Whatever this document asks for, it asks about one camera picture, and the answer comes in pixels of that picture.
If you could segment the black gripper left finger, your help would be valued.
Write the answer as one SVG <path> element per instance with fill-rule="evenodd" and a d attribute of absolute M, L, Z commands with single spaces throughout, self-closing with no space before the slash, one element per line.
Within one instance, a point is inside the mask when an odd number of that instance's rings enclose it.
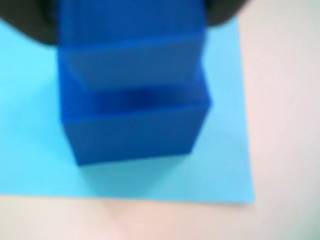
<path fill-rule="evenodd" d="M 57 44 L 57 16 L 57 0 L 0 0 L 1 20 L 42 45 Z"/>

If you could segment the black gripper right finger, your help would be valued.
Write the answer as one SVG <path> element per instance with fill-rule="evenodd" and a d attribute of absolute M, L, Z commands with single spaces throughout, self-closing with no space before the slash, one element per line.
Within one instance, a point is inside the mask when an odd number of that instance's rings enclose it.
<path fill-rule="evenodd" d="M 248 0 L 205 0 L 206 17 L 209 27 L 225 24 L 235 17 Z"/>

